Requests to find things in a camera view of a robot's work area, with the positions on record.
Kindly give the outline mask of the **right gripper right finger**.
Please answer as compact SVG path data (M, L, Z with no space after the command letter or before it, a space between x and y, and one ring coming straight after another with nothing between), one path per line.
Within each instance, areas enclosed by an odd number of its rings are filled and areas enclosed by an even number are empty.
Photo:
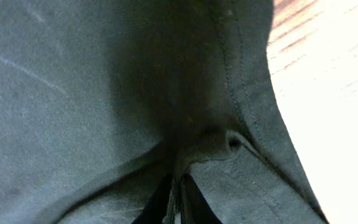
M190 174L180 182L181 224L222 224Z

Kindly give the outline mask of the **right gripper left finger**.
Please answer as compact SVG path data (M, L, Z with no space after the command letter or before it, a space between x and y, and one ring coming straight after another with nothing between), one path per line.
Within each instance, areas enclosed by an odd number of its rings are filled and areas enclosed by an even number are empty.
M172 175L166 174L160 181L157 189L149 198L141 214L132 224L162 224L167 214L167 207L172 188Z

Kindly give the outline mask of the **black t-shirt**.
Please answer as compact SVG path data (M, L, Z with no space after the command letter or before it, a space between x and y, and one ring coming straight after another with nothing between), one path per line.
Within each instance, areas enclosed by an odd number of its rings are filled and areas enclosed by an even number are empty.
M326 223L277 106L272 1L0 1L0 223Z

